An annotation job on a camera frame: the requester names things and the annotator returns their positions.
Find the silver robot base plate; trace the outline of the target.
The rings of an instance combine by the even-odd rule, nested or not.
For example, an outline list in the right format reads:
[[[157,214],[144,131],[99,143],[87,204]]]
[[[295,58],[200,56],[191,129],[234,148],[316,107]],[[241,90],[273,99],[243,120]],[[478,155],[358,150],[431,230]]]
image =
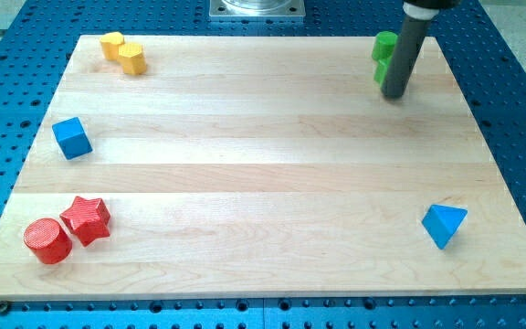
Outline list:
[[[303,0],[210,0],[209,15],[235,17],[304,17]]]

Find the black robot arm end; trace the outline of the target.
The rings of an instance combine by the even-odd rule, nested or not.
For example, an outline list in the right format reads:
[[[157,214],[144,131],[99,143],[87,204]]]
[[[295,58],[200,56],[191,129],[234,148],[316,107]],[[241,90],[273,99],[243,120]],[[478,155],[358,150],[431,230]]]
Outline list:
[[[460,4],[461,0],[405,0],[410,5],[425,9],[449,9]]]

